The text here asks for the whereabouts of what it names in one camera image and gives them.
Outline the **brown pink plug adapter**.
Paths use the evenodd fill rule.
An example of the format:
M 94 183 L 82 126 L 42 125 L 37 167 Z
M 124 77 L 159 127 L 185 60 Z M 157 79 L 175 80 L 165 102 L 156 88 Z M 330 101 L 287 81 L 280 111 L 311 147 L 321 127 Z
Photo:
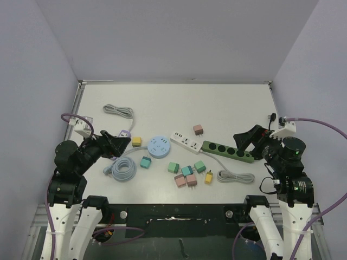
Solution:
M 193 131 L 196 136 L 202 136 L 204 133 L 204 129 L 202 125 L 194 125 L 193 126 Z

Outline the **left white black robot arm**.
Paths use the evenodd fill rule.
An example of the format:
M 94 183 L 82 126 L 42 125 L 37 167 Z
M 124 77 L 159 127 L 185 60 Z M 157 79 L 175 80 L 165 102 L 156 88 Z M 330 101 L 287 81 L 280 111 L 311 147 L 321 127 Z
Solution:
M 84 174 L 99 158 L 120 157 L 131 142 L 129 137 L 112 136 L 102 130 L 78 145 L 65 140 L 55 149 L 56 168 L 47 187 L 45 207 L 48 226 L 42 259 L 68 259 L 74 218 L 87 185 Z

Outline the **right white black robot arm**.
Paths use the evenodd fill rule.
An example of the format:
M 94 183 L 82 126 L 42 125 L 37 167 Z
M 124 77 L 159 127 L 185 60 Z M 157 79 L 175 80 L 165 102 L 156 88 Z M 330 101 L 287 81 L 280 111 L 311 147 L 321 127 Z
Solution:
M 241 214 L 254 223 L 267 259 L 312 259 L 313 232 L 305 225 L 313 213 L 314 190 L 301 162 L 306 145 L 285 131 L 284 128 L 269 131 L 255 125 L 233 136 L 237 149 L 244 151 L 253 145 L 251 155 L 255 159 L 265 159 L 265 165 L 272 169 L 283 232 L 279 232 L 264 196 L 247 196 Z

